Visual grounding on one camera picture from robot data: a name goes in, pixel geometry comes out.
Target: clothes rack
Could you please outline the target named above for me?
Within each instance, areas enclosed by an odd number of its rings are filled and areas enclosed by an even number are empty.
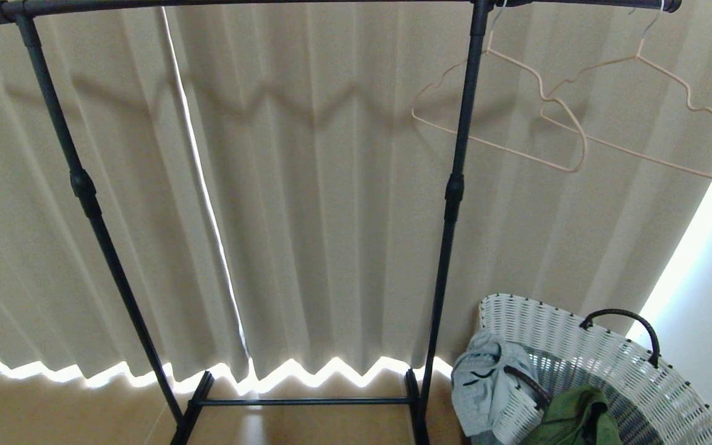
[[[22,36],[32,68],[40,85],[51,123],[54,126],[59,144],[70,169],[70,186],[84,210],[85,216],[101,247],[111,276],[121,294],[133,327],[147,355],[158,386],[166,398],[169,410],[176,422],[176,432],[172,445],[184,445],[189,441],[200,411],[204,406],[249,406],[249,405],[408,405],[412,419],[413,437],[417,445],[427,445],[426,408],[430,397],[430,382],[433,374],[433,357],[436,353],[438,331],[441,326],[441,311],[444,307],[449,260],[452,256],[452,242],[455,236],[460,203],[463,200],[464,164],[466,163],[466,148],[468,133],[471,127],[472,110],[474,109],[477,77],[480,71],[480,59],[483,50],[483,37],[486,33],[487,18],[494,6],[501,6],[503,0],[472,0],[471,39],[468,45],[466,73],[464,78],[463,96],[460,104],[460,116],[457,126],[455,152],[452,160],[452,172],[446,185],[444,200],[444,229],[441,237],[441,253],[438,260],[438,272],[433,294],[433,309],[430,315],[430,338],[428,341],[425,371],[421,390],[412,369],[405,375],[407,394],[404,397],[348,397],[348,398],[291,398],[291,399],[255,399],[230,400],[211,399],[207,394],[212,387],[214,378],[209,371],[203,373],[196,391],[189,400],[186,411],[183,411],[176,400],[167,375],[161,367],[161,360],[150,337],[142,313],[136,303],[133,290],[122,268],[117,250],[108,233],[103,218],[101,206],[96,199],[96,189],[87,171],[82,166],[77,154],[73,138],[68,129],[65,115],[59,104],[51,73],[40,44],[40,36],[34,23],[36,17],[70,14],[70,12],[111,11],[111,9],[133,9],[164,6],[191,5],[227,5],[246,3],[329,3],[352,2],[352,0],[0,0],[0,25],[16,23]],[[358,0],[358,2],[419,2],[420,0]],[[466,0],[436,0],[439,2],[465,2]],[[527,5],[532,2],[579,3],[602,6],[625,6],[646,9],[661,9],[661,0],[508,0],[507,7]],[[680,7],[681,0],[664,0],[663,11],[674,12]]]

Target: beige curtain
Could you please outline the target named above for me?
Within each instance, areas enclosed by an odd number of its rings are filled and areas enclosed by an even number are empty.
[[[551,88],[633,53],[654,14],[508,9],[495,48]],[[288,358],[309,372],[331,357],[359,372],[381,355],[421,364],[454,137],[413,123],[410,104],[464,58],[470,15],[466,2],[193,6],[167,9],[169,33],[156,11],[38,20],[82,160],[177,375],[219,361],[243,375],[233,300],[259,377]],[[645,54],[712,106],[712,2],[662,16]],[[455,127],[462,77],[419,113]],[[472,133],[568,163],[577,139],[537,118],[535,87],[484,59]],[[712,171],[712,121],[685,111],[684,91],[660,74],[607,68],[561,94],[591,134]],[[638,310],[707,186],[597,144],[565,175],[472,143],[466,183],[446,360],[487,293],[581,315]],[[0,27],[0,359],[146,369],[12,26]]]

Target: tiled floor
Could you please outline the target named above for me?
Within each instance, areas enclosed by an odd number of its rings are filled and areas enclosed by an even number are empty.
[[[460,444],[460,428],[449,402],[449,380],[435,374],[428,412],[433,444]],[[403,394],[401,377],[385,371],[365,389],[334,375],[319,388],[288,378],[264,397],[347,397]],[[235,397],[217,380],[210,397]],[[190,394],[180,395],[185,408]],[[114,378],[106,386],[79,380],[54,383],[43,376],[14,380],[0,375],[0,444],[169,444],[175,425],[161,391],[153,384],[130,386]],[[190,444],[238,445],[413,443],[406,406],[208,407]]]

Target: laundry basket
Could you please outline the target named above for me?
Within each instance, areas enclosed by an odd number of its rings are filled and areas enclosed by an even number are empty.
[[[607,313],[642,322],[653,351],[593,326],[593,318]],[[543,302],[496,294],[481,302],[480,324],[523,346],[537,369],[540,386],[549,394],[581,385],[602,389],[625,445],[712,444],[709,405],[661,359],[658,338],[641,316],[610,309],[581,318]],[[521,442],[540,422],[543,409],[517,387],[494,438],[505,445]]]

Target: basket handle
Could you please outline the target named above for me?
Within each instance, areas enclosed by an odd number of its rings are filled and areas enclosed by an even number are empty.
[[[658,344],[658,336],[656,335],[655,331],[653,330],[652,324],[650,324],[649,321],[645,320],[642,318],[641,315],[635,312],[631,312],[630,310],[624,310],[624,309],[604,309],[604,310],[596,310],[595,312],[591,313],[590,315],[587,315],[587,318],[582,321],[582,324],[579,325],[582,329],[587,329],[593,324],[593,318],[596,318],[596,316],[601,316],[601,315],[622,315],[622,316],[629,316],[630,318],[633,318],[634,320],[638,321],[639,323],[642,324],[642,326],[645,327],[645,330],[647,333],[650,335],[650,344],[653,345],[653,353],[650,354],[650,358],[647,359],[648,362],[650,362],[651,365],[654,367],[658,368],[658,358],[661,357],[661,346]]]
[[[504,370],[507,374],[514,375],[518,378],[518,380],[521,380],[523,383],[526,383],[532,389],[532,391],[536,392],[537,395],[540,396],[540,400],[542,400],[542,402],[538,403],[538,405],[535,407],[536,409],[548,408],[548,404],[551,403],[551,396],[548,395],[548,392],[546,392],[542,386],[535,382],[533,378],[529,377],[524,372],[519,371],[518,369],[512,366],[505,366]]]

